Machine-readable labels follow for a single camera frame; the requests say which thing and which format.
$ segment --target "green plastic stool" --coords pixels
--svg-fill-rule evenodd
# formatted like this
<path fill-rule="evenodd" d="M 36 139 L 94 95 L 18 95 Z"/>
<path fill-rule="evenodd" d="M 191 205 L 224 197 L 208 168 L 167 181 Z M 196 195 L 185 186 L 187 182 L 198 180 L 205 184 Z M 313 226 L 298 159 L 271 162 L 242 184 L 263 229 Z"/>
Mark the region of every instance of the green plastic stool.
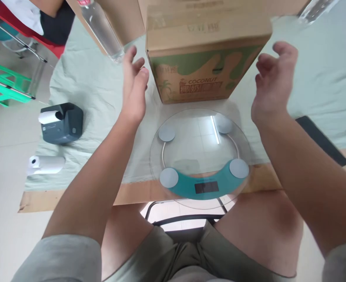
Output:
<path fill-rule="evenodd" d="M 31 79 L 23 76 L 17 72 L 7 69 L 0 65 L 0 82 L 4 83 L 20 92 L 26 93 L 28 91 Z M 0 104 L 4 107 L 8 107 L 8 100 L 13 99 L 21 103 L 28 103 L 32 98 L 24 96 L 20 93 L 13 91 L 0 85 Z"/>

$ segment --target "bottle cap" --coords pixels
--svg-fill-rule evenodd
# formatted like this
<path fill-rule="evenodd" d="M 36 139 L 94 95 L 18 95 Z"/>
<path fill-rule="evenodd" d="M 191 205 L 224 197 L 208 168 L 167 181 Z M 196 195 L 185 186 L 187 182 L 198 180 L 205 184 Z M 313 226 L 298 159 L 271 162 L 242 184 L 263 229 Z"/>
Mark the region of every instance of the bottle cap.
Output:
<path fill-rule="evenodd" d="M 94 0 L 78 0 L 80 6 L 88 6 L 92 4 Z"/>

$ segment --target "shirt sleeve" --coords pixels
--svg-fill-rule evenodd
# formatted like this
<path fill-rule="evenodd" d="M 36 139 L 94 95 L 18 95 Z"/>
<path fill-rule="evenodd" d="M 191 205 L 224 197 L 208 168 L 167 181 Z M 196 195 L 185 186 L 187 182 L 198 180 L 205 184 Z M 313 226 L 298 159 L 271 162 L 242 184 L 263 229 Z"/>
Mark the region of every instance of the shirt sleeve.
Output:
<path fill-rule="evenodd" d="M 101 247 L 91 238 L 56 235 L 42 239 L 12 282 L 101 282 Z"/>
<path fill-rule="evenodd" d="M 346 244 L 330 251 L 323 269 L 323 282 L 346 281 Z"/>

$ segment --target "clear bottle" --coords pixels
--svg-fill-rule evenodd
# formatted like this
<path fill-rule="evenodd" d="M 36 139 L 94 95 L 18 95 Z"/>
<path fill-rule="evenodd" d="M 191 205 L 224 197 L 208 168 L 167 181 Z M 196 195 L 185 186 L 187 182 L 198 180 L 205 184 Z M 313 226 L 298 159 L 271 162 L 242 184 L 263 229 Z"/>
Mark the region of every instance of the clear bottle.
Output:
<path fill-rule="evenodd" d="M 125 54 L 102 7 L 94 0 L 78 0 L 85 21 L 105 49 L 107 55 L 116 63 L 120 63 Z"/>

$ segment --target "glass bathroom scale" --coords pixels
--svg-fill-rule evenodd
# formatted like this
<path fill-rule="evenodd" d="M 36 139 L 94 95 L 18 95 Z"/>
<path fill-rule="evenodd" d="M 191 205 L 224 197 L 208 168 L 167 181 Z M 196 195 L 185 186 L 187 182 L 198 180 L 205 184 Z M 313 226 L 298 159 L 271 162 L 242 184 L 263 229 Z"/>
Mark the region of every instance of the glass bathroom scale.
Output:
<path fill-rule="evenodd" d="M 212 209 L 234 200 L 250 173 L 251 149 L 241 129 L 208 109 L 189 109 L 168 118 L 150 148 L 150 169 L 180 204 Z"/>

